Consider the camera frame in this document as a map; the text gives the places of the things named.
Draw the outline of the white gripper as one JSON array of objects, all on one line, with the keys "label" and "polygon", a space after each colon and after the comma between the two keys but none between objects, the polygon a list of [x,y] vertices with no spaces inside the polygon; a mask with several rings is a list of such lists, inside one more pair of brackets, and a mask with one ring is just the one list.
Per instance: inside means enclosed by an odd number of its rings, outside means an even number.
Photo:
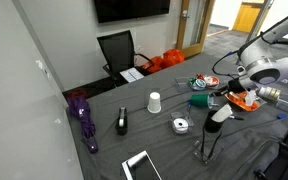
[{"label": "white gripper", "polygon": [[239,77],[237,79],[230,80],[228,85],[225,85],[215,91],[216,95],[224,95],[229,90],[228,95],[239,99],[239,97],[234,93],[240,93],[245,90],[251,90],[255,88],[255,83],[249,77]]}]

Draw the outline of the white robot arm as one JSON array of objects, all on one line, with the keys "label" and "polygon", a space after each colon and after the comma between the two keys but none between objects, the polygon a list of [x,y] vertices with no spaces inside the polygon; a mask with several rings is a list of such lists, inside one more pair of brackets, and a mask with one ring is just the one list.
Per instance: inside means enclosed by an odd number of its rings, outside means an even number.
[{"label": "white robot arm", "polygon": [[253,90],[288,78],[288,57],[276,58],[270,50],[277,44],[288,45],[288,41],[283,40],[287,34],[288,16],[246,42],[238,50],[224,55],[223,58],[237,54],[241,62],[237,67],[238,77],[213,92],[212,96]]}]

